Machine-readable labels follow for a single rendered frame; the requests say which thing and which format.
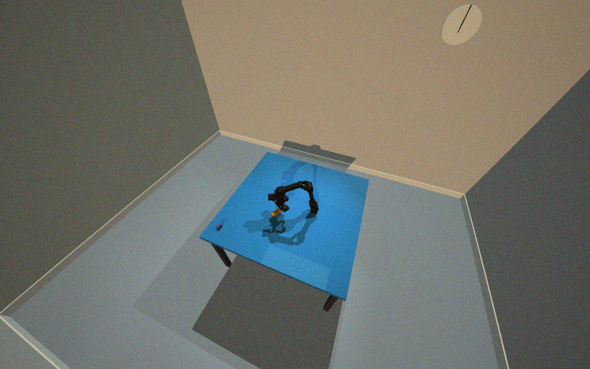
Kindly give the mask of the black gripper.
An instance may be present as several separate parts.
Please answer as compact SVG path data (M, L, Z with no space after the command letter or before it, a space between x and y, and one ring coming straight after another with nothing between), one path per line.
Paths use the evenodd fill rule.
M282 201L278 201L276 198L276 200L273 200L273 202L276 201L275 203L276 203L277 207L279 207L283 212L287 212L287 210L289 210L289 207L288 207L288 205L283 204L284 200L285 199L283 199Z

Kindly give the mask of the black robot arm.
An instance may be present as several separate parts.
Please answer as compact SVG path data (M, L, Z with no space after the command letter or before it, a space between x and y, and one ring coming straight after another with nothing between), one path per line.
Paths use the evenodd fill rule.
M303 184L305 184L305 186ZM277 187L274 193L268 194L268 200L276 200L277 198L278 201L282 201L283 199L285 199L284 202L286 202L289 200L289 198L285 195L285 193L298 188L302 188L304 189L304 191L307 191L309 193L310 212L317 214L319 207L318 203L314 200L313 197L313 184L309 181L298 181L297 183L293 183L285 187Z

